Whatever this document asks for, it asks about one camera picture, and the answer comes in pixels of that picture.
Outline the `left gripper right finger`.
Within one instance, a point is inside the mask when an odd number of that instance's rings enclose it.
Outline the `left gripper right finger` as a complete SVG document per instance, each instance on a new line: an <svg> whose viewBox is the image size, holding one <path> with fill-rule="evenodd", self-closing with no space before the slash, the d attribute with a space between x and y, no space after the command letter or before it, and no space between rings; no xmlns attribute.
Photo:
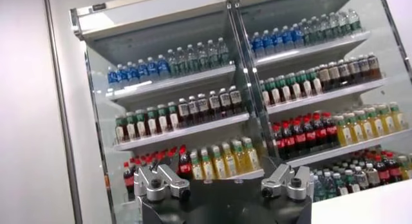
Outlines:
<svg viewBox="0 0 412 224"><path fill-rule="evenodd" d="M296 173L288 164L279 165L274 172L261 181L262 197L276 198L285 191L291 200L305 200L310 195L310 168L300 166Z"/></svg>

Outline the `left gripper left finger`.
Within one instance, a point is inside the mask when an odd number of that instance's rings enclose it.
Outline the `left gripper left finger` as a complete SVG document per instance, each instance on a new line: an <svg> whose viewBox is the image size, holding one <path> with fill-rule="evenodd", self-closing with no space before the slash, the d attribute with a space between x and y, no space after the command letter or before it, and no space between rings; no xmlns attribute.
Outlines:
<svg viewBox="0 0 412 224"><path fill-rule="evenodd" d="M134 173L134 193L145 196L151 202L159 202L169 194L172 198L186 201L190 198L190 182L180 178L168 165L160 164L156 170L139 167Z"/></svg>

